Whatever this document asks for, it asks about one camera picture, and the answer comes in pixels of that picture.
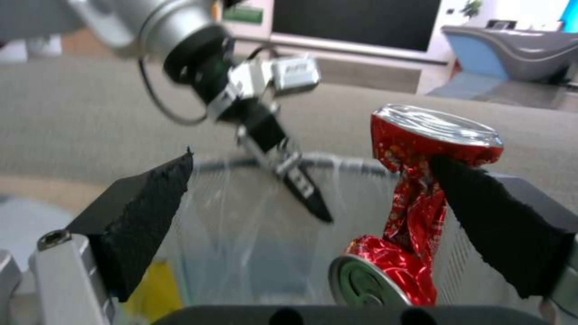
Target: red soda can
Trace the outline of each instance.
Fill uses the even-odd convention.
[[[446,198],[429,169],[441,155],[472,167],[496,162],[503,143],[472,120],[406,105],[386,105],[371,117],[373,156],[399,172],[383,236],[354,239],[329,270],[338,303],[433,305],[431,267],[442,236]]]

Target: black gripper pad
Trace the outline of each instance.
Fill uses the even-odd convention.
[[[446,157],[431,161],[433,175],[468,238],[485,262],[521,298],[547,296],[572,248],[574,235],[551,226],[482,169]]]
[[[187,191],[192,153],[119,179],[67,229],[89,238],[107,289],[126,301],[149,267]]]

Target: tv screen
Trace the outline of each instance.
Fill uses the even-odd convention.
[[[273,32],[427,51],[440,0],[277,0]]]

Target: cable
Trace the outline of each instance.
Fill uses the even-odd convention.
[[[181,117],[175,113],[173,113],[169,108],[166,107],[166,105],[159,99],[159,97],[157,96],[157,93],[154,92],[153,90],[153,86],[150,83],[150,79],[149,79],[149,75],[146,72],[146,67],[145,67],[145,59],[144,58],[139,58],[138,59],[138,65],[139,65],[139,71],[140,71],[140,76],[143,79],[143,83],[144,83],[144,87],[147,91],[147,93],[149,94],[150,99],[153,101],[153,103],[156,105],[156,107],[158,108],[158,110],[161,111],[161,113],[166,116],[169,120],[175,122],[176,124],[179,125],[184,125],[184,126],[195,126],[198,124],[201,124],[203,121],[205,121],[207,119],[207,113],[203,114],[200,117],[196,117],[194,119],[186,119],[184,117]]]
[[[277,49],[275,49],[275,47],[272,44],[263,44],[260,47],[256,48],[253,52],[251,52],[251,54],[249,54],[249,56],[247,57],[247,60],[254,59],[263,50],[268,50],[269,53],[271,53],[271,56],[273,56],[274,58],[280,57],[279,52],[277,52]]]

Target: trash bin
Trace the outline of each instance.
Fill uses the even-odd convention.
[[[360,235],[381,236],[398,176],[378,161],[304,154],[335,221],[320,223],[251,158],[195,162],[163,250],[186,306],[334,304],[329,265]],[[538,315],[483,262],[449,210],[433,262],[438,304]]]

